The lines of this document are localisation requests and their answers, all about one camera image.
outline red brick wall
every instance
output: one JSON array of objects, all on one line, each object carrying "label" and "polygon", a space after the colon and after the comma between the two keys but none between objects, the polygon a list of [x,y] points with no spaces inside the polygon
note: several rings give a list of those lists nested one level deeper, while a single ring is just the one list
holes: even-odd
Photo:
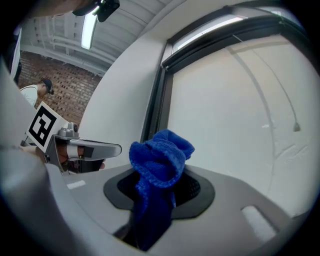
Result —
[{"label": "red brick wall", "polygon": [[46,58],[31,52],[22,52],[22,71],[19,88],[48,78],[53,83],[54,95],[38,98],[35,107],[44,101],[50,108],[69,122],[80,124],[88,101],[101,77],[80,67]]}]

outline ceiling light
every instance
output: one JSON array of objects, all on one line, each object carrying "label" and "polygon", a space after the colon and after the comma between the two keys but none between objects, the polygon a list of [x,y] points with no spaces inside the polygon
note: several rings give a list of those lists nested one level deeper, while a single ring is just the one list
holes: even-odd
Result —
[{"label": "ceiling light", "polygon": [[81,38],[81,47],[89,50],[92,45],[92,39],[97,24],[97,15],[96,11],[99,7],[95,8],[92,12],[88,13],[84,17],[83,29],[82,29],[82,38]]}]

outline white tag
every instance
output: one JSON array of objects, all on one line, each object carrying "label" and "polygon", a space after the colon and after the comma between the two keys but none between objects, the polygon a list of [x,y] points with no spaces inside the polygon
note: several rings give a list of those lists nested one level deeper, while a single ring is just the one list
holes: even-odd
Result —
[{"label": "white tag", "polygon": [[45,153],[52,135],[62,127],[67,128],[68,122],[42,101],[26,134]]}]

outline white wall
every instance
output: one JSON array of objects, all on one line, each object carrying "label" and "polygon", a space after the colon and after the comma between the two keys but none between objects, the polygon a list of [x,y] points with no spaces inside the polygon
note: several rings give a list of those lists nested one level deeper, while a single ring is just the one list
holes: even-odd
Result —
[{"label": "white wall", "polygon": [[108,159],[106,168],[129,163],[129,148],[139,141],[167,39],[195,20],[241,0],[187,0],[136,40],[114,62],[93,93],[84,112],[82,138],[122,146],[121,155]]},{"label": "white wall", "polygon": [[281,36],[233,45],[174,75],[168,128],[194,145],[187,163],[247,182],[291,216],[319,188],[319,127],[320,78]]},{"label": "white wall", "polygon": [[25,132],[36,110],[21,94],[0,58],[0,145],[19,146],[26,139]]}]

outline window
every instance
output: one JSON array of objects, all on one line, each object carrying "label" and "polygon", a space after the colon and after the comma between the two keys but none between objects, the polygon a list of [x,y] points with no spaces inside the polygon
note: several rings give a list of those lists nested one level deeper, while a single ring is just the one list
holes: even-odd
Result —
[{"label": "window", "polygon": [[282,16],[282,17],[288,19],[289,21],[297,24],[298,26],[302,27],[301,23],[296,18],[296,16],[293,13],[291,13],[289,10],[279,8],[279,7],[270,7],[270,6],[262,6],[262,7],[259,7],[259,9],[271,12],[271,13],[279,15],[279,16]]},{"label": "window", "polygon": [[238,21],[242,21],[245,19],[244,17],[239,17],[236,15],[225,15],[219,18],[216,18],[212,21],[210,21],[207,24],[204,24],[203,26],[197,28],[193,32],[187,34],[180,40],[178,40],[172,48],[172,53],[175,53],[176,51],[180,50],[181,48],[185,47],[186,45],[190,44],[192,41],[196,40],[197,38],[203,36],[204,34],[211,32],[217,28],[226,26],[231,23],[235,23]]}]

